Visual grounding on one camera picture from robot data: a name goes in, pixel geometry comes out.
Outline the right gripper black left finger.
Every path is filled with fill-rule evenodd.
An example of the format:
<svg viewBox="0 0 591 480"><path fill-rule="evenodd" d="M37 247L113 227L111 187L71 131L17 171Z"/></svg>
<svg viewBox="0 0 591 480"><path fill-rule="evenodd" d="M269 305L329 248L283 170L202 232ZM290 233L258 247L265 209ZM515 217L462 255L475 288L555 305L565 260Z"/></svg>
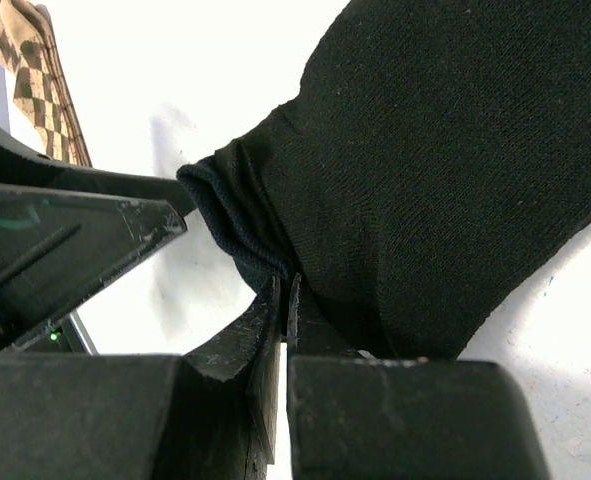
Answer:
<svg viewBox="0 0 591 480"><path fill-rule="evenodd" d="M0 479L262 479L280 290L184 356L0 353Z"/></svg>

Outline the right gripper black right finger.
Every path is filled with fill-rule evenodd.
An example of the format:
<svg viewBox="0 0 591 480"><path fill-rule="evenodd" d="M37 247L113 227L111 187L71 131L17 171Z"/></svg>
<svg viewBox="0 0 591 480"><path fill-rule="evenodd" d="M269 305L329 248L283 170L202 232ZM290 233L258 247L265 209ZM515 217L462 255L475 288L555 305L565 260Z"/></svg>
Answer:
<svg viewBox="0 0 591 480"><path fill-rule="evenodd" d="M353 349L293 281L287 414L296 479L546 479L525 397L484 361Z"/></svg>

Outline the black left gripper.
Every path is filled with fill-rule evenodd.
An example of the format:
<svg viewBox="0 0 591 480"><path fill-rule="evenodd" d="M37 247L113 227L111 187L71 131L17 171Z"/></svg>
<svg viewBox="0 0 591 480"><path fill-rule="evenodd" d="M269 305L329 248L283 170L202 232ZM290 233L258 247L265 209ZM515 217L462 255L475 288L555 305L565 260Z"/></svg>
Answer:
<svg viewBox="0 0 591 480"><path fill-rule="evenodd" d="M52 160L0 128L0 351L23 350L187 230L175 180Z"/></svg>

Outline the black sock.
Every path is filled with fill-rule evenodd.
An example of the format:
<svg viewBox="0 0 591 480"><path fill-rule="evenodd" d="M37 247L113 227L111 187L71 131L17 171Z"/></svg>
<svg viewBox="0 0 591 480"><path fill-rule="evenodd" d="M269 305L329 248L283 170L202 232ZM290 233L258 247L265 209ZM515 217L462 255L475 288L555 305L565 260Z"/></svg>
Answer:
<svg viewBox="0 0 591 480"><path fill-rule="evenodd" d="M177 177L253 288L454 358L591 223L591 1L352 1L298 95Z"/></svg>

